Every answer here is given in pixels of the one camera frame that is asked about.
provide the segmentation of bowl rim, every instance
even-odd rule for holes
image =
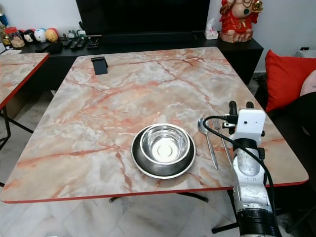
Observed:
[[[153,160],[152,158],[150,158],[144,151],[143,149],[143,140],[144,140],[144,134],[146,134],[146,132],[150,129],[150,128],[153,128],[153,127],[158,127],[158,126],[170,126],[170,127],[173,127],[173,128],[176,128],[178,130],[180,130],[186,137],[186,141],[187,141],[187,144],[188,144],[188,147],[185,151],[185,153],[177,160],[175,161],[172,161],[172,162],[159,162],[159,161],[156,161],[156,160]],[[139,146],[140,146],[140,149],[141,149],[141,152],[143,153],[143,155],[145,156],[146,159],[148,159],[149,161],[153,162],[153,163],[156,163],[156,164],[162,164],[162,165],[171,165],[171,164],[175,164],[175,163],[178,163],[180,161],[182,161],[189,153],[189,150],[190,150],[190,140],[189,140],[189,136],[188,136],[188,132],[186,130],[184,130],[183,128],[177,126],[177,125],[174,125],[174,124],[171,124],[171,123],[155,123],[155,124],[152,124],[148,127],[145,127],[144,129],[142,129],[141,131],[144,131],[141,138],[140,138],[140,142],[139,142]]]
[[[192,136],[190,134],[187,134],[187,136],[189,137],[189,139],[191,140],[192,144],[193,144],[193,147],[190,147],[191,149],[194,150],[194,153],[193,153],[193,157],[192,157],[192,160],[190,162],[190,164],[184,169],[182,170],[181,172],[177,173],[177,174],[174,174],[174,175],[170,175],[170,176],[159,176],[159,175],[155,175],[155,174],[151,174],[147,171],[145,171],[142,167],[139,166],[139,164],[137,163],[136,161],[136,158],[134,157],[134,154],[133,154],[133,146],[135,146],[135,141],[136,141],[136,138],[138,137],[138,135],[142,132],[145,132],[146,129],[148,129],[150,126],[147,126],[145,128],[143,128],[142,130],[140,130],[134,137],[133,139],[133,142],[131,144],[131,149],[130,149],[130,153],[131,153],[131,156],[132,156],[132,159],[134,161],[134,164],[137,166],[137,168],[144,174],[146,174],[147,176],[149,177],[152,177],[152,178],[156,178],[156,179],[172,179],[172,178],[176,178],[178,176],[181,176],[182,174],[184,174],[185,172],[187,172],[194,164],[195,162],[195,159],[196,159],[196,155],[197,155],[197,148],[196,148],[196,145],[195,145],[195,142],[192,138]]]

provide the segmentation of red cushion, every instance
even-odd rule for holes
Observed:
[[[266,56],[268,104],[266,111],[283,108],[300,97],[305,79],[316,70],[316,58]]]

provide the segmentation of marble tabletop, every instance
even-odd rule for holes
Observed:
[[[252,101],[261,108],[215,47],[104,55],[108,74],[96,76],[90,58],[76,59],[22,152],[1,200],[7,203],[104,198],[230,189],[233,172],[218,137],[210,140],[214,169],[198,119]],[[184,175],[160,180],[141,173],[130,145],[153,123],[181,126],[197,146]],[[266,118],[262,147],[276,186],[308,175]]]
[[[0,109],[48,57],[48,53],[0,55]]]

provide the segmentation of black tv screen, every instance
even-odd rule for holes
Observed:
[[[87,35],[205,29],[210,0],[76,0]]]

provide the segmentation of stainless steel bowl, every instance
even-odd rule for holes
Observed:
[[[190,149],[185,130],[168,123],[148,127],[140,139],[143,155],[157,164],[175,164],[184,159]]]
[[[196,156],[196,147],[193,139],[185,132],[189,139],[189,149],[186,156],[177,162],[153,162],[148,159],[141,151],[141,137],[152,126],[146,127],[141,130],[134,138],[131,145],[131,155],[136,166],[146,175],[158,179],[171,179],[185,173],[194,163]]]

